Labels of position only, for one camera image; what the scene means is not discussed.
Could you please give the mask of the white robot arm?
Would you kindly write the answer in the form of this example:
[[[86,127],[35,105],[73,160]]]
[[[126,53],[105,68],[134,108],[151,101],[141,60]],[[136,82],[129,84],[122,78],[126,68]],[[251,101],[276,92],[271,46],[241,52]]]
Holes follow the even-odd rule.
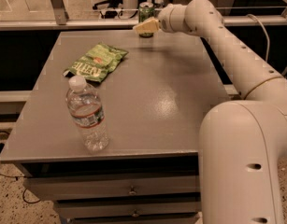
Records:
[[[168,5],[134,29],[206,39],[238,91],[200,127],[203,224],[284,224],[278,160],[287,156],[287,79],[225,27],[209,0]]]

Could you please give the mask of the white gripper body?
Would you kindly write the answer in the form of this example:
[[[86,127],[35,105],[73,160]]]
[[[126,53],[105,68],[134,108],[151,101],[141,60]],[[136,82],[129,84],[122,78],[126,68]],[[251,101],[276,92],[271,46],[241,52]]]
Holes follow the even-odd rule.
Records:
[[[176,33],[189,31],[189,27],[185,22],[185,10],[184,5],[168,4],[158,14],[158,20],[160,27],[164,32]]]

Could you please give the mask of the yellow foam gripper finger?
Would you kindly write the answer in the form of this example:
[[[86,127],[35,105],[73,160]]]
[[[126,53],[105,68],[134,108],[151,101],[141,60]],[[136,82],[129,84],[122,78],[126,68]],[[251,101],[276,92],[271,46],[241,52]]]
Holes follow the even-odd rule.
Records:
[[[154,17],[148,18],[133,27],[133,30],[139,35],[153,34],[157,32],[159,29],[160,29],[159,21]]]

